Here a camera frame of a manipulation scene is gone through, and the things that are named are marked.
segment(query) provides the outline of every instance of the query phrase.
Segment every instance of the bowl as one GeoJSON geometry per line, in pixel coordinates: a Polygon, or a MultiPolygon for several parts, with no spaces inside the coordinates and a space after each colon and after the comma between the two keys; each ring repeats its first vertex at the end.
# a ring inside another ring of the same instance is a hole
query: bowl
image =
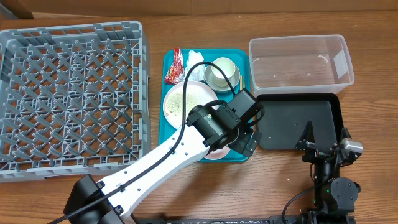
{"type": "MultiPolygon", "coordinates": [[[[214,83],[214,76],[215,75],[211,71],[211,66],[207,66],[206,70],[205,70],[205,82],[207,83],[207,85],[217,93],[227,93],[227,92],[231,91],[231,89],[229,88],[228,85],[226,85],[224,87],[220,87],[220,86],[216,85],[214,83]]],[[[240,76],[241,76],[241,73],[239,71],[239,68],[235,65],[235,72],[232,75],[232,77],[229,79],[233,88],[235,88],[236,85],[239,83],[240,76]]]]}

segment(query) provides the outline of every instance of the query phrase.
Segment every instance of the snack wrapper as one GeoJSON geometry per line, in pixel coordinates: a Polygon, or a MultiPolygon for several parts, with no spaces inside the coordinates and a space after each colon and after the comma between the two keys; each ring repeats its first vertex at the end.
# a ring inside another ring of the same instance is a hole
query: snack wrapper
{"type": "Polygon", "coordinates": [[[174,62],[167,71],[164,82],[167,84],[178,84],[184,80],[184,61],[181,48],[174,48],[174,62]]]}

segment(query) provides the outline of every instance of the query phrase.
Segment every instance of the plastic bin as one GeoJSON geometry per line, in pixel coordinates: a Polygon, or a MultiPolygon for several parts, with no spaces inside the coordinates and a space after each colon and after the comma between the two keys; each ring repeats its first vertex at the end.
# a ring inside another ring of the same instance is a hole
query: plastic bin
{"type": "Polygon", "coordinates": [[[252,39],[249,46],[254,96],[334,93],[354,83],[347,44],[341,35],[252,39]]]}

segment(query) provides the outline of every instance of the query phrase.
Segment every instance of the wooden table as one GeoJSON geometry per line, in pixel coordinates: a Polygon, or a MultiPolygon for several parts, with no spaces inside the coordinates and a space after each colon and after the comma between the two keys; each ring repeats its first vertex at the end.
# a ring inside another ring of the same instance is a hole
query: wooden table
{"type": "MultiPolygon", "coordinates": [[[[229,16],[112,17],[3,21],[1,29],[62,26],[137,19],[150,42],[149,111],[152,148],[159,142],[163,57],[174,48],[240,48],[256,37],[341,34],[347,41],[355,83],[339,93],[345,126],[364,154],[341,175],[356,181],[358,223],[397,223],[398,218],[398,12],[323,12],[229,16]]],[[[153,191],[134,212],[139,218],[263,218],[312,185],[301,152],[264,151],[243,164],[195,163],[153,191]]],[[[0,184],[0,223],[47,223],[62,215],[80,177],[0,184]]],[[[312,194],[288,214],[312,205],[312,194]]]]}

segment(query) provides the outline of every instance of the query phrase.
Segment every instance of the cup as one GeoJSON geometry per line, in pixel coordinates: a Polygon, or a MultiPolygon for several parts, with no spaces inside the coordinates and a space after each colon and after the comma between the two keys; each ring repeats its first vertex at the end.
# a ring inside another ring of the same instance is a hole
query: cup
{"type": "MultiPolygon", "coordinates": [[[[226,75],[226,77],[231,81],[231,77],[235,73],[235,64],[232,62],[231,59],[221,57],[216,59],[213,64],[217,65],[226,75]]],[[[220,71],[218,71],[217,68],[211,67],[211,72],[213,74],[213,82],[215,85],[219,87],[224,87],[227,86],[228,83],[226,82],[223,74],[221,74],[220,71]]]]}

